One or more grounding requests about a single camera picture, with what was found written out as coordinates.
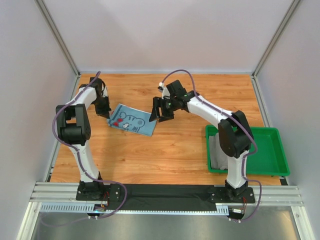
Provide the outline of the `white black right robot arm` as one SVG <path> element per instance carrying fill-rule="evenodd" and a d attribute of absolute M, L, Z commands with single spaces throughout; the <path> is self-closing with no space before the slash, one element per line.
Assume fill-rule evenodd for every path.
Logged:
<path fill-rule="evenodd" d="M 216 158 L 227 161 L 226 192 L 230 198 L 239 197 L 248 187 L 246 160 L 253 134 L 245 114 L 232 112 L 208 102 L 198 92 L 187 91 L 179 80 L 165 85 L 160 82 L 160 97 L 154 97 L 149 121 L 164 122 L 174 118 L 174 112 L 184 110 L 215 126 Z"/>

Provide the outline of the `grey terry towel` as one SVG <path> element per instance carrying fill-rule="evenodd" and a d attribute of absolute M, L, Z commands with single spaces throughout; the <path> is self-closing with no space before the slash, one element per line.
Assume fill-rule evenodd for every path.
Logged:
<path fill-rule="evenodd" d="M 228 169 L 228 156 L 220 146 L 219 134 L 209 137 L 209 153 L 211 167 L 216 170 Z"/>

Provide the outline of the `blue patterned towel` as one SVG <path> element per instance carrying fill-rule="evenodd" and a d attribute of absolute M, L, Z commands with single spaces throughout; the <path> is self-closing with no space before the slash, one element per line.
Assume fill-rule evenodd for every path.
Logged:
<path fill-rule="evenodd" d="M 157 122 L 150 121 L 150 116 L 150 112 L 118 104 L 107 124 L 115 129 L 151 137 Z"/>

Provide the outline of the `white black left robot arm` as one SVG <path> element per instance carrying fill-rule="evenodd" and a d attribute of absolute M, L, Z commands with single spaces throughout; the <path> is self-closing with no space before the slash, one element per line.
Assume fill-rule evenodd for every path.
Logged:
<path fill-rule="evenodd" d="M 68 103 L 58 105 L 52 122 L 54 137 L 75 157 L 80 172 L 76 199 L 80 201 L 98 201 L 106 194 L 90 148 L 91 126 L 87 113 L 90 105 L 94 105 L 97 116 L 110 118 L 108 90 L 98 76 L 91 77 L 88 84 L 82 84 Z"/>

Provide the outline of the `green plastic tray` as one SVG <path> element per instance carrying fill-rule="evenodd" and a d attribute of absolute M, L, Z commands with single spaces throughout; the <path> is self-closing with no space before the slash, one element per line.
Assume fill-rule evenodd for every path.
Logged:
<path fill-rule="evenodd" d="M 246 173 L 249 175 L 290 175 L 281 137 L 277 128 L 252 127 L 258 151 L 247 158 Z"/>

